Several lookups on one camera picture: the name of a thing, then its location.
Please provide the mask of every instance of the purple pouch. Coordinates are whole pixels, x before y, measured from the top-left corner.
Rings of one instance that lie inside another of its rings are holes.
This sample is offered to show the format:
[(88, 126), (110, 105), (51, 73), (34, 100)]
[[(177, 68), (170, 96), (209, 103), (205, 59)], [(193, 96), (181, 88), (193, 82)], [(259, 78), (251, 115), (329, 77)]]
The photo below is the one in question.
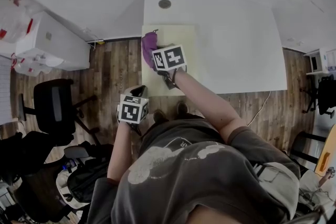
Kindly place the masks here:
[(142, 55), (143, 59), (149, 65), (150, 68), (154, 69), (155, 64), (153, 61), (152, 51), (157, 50), (158, 35), (154, 32), (147, 33), (142, 38)]

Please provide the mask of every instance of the sneaker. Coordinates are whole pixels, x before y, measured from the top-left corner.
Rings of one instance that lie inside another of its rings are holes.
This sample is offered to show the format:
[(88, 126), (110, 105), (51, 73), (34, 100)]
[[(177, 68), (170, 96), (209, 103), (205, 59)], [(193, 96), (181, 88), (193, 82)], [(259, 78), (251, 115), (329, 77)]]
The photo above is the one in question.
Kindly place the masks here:
[(177, 103), (176, 111), (178, 115), (187, 114), (189, 112), (189, 108), (185, 102), (180, 101)]
[(154, 118), (154, 122), (156, 123), (162, 119), (166, 119), (167, 117), (162, 110), (157, 109), (154, 111), (153, 118)]

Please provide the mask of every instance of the black and white pattern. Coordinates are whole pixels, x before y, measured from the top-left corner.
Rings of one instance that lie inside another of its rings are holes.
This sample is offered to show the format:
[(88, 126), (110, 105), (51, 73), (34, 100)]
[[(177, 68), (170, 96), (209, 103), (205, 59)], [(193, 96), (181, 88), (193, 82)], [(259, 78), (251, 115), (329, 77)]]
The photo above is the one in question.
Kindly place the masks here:
[(133, 96), (125, 96), (124, 99), (125, 102), (130, 102), (130, 103), (135, 103), (135, 104), (140, 104), (141, 103), (141, 99), (138, 97), (133, 97)]
[(164, 54), (167, 59), (168, 68), (184, 64), (184, 58), (181, 47), (165, 50)]
[(164, 68), (164, 61), (163, 61), (161, 52), (154, 52), (153, 56), (154, 56), (154, 60), (155, 60), (156, 66), (158, 68)]
[(142, 107), (141, 120), (143, 120), (147, 115), (148, 103)]
[(121, 111), (121, 119), (127, 121), (138, 121), (140, 108), (131, 104), (123, 104)]

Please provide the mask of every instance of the white cable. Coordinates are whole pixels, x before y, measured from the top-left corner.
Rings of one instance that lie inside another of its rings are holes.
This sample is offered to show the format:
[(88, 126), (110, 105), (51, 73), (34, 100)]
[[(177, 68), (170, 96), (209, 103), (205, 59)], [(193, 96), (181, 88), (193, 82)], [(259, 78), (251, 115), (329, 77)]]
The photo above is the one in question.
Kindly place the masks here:
[(259, 109), (259, 111), (257, 112), (257, 114), (253, 117), (253, 119), (250, 121), (250, 123), (247, 125), (247, 126), (250, 126), (251, 123), (254, 121), (254, 119), (258, 116), (258, 114), (261, 112), (262, 108), (264, 107), (266, 101), (268, 100), (268, 98), (271, 96), (271, 92), (272, 91), (269, 91), (269, 94), (268, 94), (268, 97), (266, 98), (266, 100), (264, 101), (264, 103), (262, 104), (261, 106), (261, 109)]

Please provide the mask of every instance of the chair seat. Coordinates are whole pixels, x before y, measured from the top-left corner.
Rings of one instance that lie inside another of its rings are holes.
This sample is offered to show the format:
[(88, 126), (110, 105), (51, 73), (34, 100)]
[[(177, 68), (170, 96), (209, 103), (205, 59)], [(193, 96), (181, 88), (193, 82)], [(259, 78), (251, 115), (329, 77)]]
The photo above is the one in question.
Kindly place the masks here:
[(73, 134), (75, 110), (71, 99), (72, 80), (56, 79), (34, 88), (34, 106), (38, 127), (48, 134)]

